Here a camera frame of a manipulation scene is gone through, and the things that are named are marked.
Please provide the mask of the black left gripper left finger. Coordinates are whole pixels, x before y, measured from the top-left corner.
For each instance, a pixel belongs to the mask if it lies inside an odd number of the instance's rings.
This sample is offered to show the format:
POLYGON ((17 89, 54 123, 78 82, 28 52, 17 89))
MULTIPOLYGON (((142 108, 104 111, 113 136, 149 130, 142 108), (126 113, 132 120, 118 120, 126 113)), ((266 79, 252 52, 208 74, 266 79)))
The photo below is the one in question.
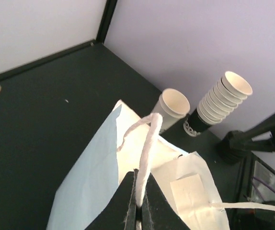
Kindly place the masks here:
POLYGON ((86 230, 135 230, 137 205, 135 202, 138 170, 128 172, 106 208, 86 230))

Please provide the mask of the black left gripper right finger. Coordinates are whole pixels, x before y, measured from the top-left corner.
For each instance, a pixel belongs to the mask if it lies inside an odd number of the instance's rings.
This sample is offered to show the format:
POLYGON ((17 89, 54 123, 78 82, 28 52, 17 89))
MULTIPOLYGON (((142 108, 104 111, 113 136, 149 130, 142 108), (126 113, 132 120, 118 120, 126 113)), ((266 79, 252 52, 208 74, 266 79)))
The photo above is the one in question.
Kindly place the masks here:
POLYGON ((188 230, 189 227, 174 212, 153 175, 149 176, 141 208, 143 230, 188 230))

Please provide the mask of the light blue paper bag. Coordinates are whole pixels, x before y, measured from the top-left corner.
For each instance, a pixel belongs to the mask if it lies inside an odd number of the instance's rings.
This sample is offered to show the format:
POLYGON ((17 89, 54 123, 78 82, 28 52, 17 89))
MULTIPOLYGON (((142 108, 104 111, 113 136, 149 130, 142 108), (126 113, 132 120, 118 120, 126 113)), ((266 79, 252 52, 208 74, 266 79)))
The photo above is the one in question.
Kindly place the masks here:
POLYGON ((275 230, 275 203, 224 203, 205 160, 118 101, 55 194, 49 230, 275 230))

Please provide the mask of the single white paper cup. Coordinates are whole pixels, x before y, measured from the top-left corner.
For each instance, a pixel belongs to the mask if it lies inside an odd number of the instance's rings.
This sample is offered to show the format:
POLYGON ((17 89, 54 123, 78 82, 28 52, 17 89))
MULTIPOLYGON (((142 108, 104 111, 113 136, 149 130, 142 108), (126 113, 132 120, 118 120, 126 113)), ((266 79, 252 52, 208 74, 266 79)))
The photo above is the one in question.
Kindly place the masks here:
POLYGON ((159 113, 163 118, 160 129, 162 134, 178 120, 186 117, 189 111, 190 103, 186 96, 176 89, 167 88, 159 96, 152 113, 159 113))

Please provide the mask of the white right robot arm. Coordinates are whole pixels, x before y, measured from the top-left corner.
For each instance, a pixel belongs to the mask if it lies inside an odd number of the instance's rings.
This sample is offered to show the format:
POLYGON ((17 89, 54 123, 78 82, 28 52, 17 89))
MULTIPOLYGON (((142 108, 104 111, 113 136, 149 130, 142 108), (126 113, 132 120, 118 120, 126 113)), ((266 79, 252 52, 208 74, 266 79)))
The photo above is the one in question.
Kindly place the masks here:
POLYGON ((241 151, 275 152, 275 113, 250 128, 229 138, 229 147, 241 151))

